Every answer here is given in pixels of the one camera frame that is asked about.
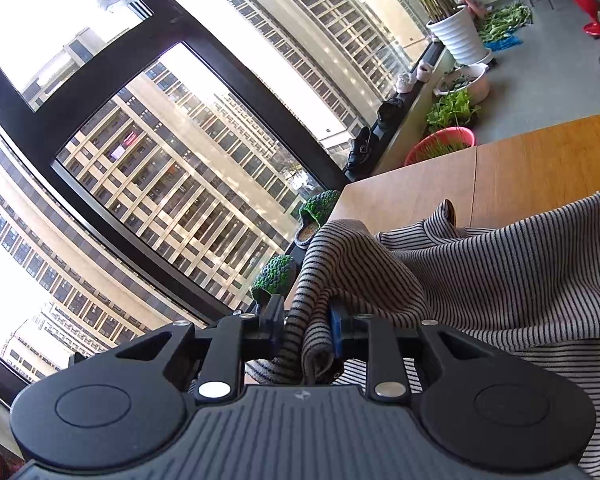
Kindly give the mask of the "white basin with greens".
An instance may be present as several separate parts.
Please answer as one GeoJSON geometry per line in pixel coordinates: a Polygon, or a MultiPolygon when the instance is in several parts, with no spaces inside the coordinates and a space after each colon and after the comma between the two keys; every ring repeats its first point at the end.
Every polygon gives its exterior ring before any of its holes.
{"type": "Polygon", "coordinates": [[[463,66],[453,70],[440,79],[434,87],[434,95],[438,98],[448,94],[466,90],[469,102],[472,105],[483,102],[490,93],[490,86],[486,74],[489,66],[484,63],[463,66]]]}

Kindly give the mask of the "grey striped sweater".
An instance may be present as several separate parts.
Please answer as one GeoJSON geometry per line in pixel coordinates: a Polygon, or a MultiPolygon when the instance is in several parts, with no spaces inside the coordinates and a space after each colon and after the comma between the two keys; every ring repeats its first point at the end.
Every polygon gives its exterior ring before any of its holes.
{"type": "Polygon", "coordinates": [[[499,229],[459,228],[450,202],[387,232],[325,223],[306,251],[282,348],[248,373],[271,385],[333,380],[333,299],[402,328],[438,321],[575,382],[596,411],[580,465],[600,479],[600,191],[499,229]]]}

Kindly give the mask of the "black shoe on sill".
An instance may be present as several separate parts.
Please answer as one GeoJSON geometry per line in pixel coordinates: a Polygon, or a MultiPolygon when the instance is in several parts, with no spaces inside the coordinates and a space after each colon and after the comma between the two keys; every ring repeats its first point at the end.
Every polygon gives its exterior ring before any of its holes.
{"type": "Polygon", "coordinates": [[[351,181],[366,177],[373,169],[378,142],[378,136],[368,127],[363,127],[351,141],[347,163],[344,166],[344,171],[351,181]]]}

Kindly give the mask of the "green vegetables on floor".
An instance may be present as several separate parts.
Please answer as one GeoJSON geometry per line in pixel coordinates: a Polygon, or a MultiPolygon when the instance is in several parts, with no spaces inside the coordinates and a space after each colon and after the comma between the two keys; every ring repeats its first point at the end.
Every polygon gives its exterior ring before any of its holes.
{"type": "Polygon", "coordinates": [[[504,40],[532,22],[531,9],[521,1],[509,3],[486,14],[477,22],[478,35],[484,44],[504,40]]]}

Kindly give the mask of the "red plastic basin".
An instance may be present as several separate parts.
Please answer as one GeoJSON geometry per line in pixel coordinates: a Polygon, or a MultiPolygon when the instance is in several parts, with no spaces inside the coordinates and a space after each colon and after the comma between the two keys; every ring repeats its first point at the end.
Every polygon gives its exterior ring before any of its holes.
{"type": "Polygon", "coordinates": [[[422,139],[408,153],[404,165],[411,166],[418,162],[455,153],[476,145],[474,133],[465,127],[445,128],[422,139]]]}

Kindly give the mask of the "green knitted slipper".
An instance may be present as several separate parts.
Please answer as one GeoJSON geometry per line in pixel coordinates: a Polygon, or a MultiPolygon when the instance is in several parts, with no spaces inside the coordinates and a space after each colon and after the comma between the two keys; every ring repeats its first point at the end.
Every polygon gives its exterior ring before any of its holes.
{"type": "Polygon", "coordinates": [[[253,281],[250,292],[259,306],[266,306],[272,296],[286,297],[298,275],[298,263],[291,255],[273,257],[253,281]]]}
{"type": "Polygon", "coordinates": [[[306,249],[322,226],[328,221],[340,197],[337,190],[328,190],[312,196],[299,210],[300,226],[294,244],[306,249]]]}

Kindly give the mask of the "white ribbed plant pot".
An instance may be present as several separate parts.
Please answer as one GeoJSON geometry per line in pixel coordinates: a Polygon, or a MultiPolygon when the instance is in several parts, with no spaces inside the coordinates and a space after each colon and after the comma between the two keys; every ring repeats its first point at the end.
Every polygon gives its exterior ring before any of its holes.
{"type": "Polygon", "coordinates": [[[446,47],[460,65],[489,64],[493,52],[479,37],[468,6],[438,22],[429,22],[428,29],[446,47]]]}

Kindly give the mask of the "near green knitted slipper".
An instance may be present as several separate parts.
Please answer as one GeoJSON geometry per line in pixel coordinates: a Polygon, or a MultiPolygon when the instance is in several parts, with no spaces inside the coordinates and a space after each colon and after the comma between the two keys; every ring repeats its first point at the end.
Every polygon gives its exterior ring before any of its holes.
{"type": "Polygon", "coordinates": [[[272,296],[286,297],[298,275],[298,263],[291,255],[273,257],[253,281],[250,292],[259,306],[266,306],[272,296]]]}

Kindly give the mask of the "far green knitted slipper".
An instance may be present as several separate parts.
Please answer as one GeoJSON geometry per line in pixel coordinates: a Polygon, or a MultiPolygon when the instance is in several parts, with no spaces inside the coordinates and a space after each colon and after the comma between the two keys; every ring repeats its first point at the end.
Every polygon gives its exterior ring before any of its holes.
{"type": "Polygon", "coordinates": [[[328,190],[312,196],[299,210],[300,226],[294,244],[306,249],[322,226],[328,221],[340,197],[337,190],[328,190]]]}

